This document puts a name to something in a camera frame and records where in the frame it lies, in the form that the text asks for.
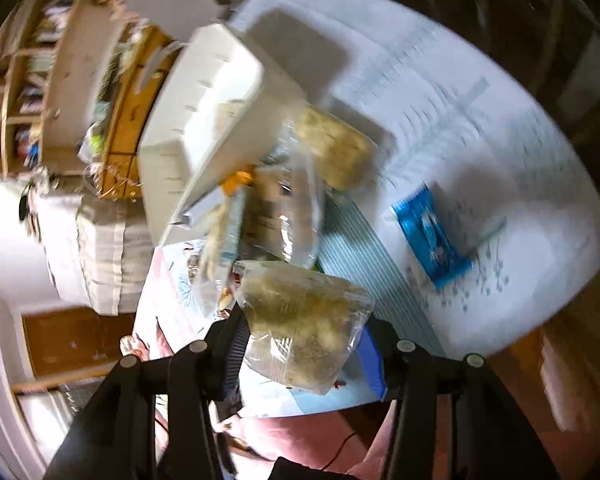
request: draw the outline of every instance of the blue wrapper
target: blue wrapper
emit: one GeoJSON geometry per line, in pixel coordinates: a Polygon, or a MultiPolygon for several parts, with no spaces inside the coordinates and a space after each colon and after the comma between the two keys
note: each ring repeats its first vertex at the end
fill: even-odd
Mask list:
{"type": "Polygon", "coordinates": [[[427,186],[413,197],[395,203],[392,209],[413,253],[436,289],[471,268],[471,261],[460,256],[446,236],[427,186]]]}

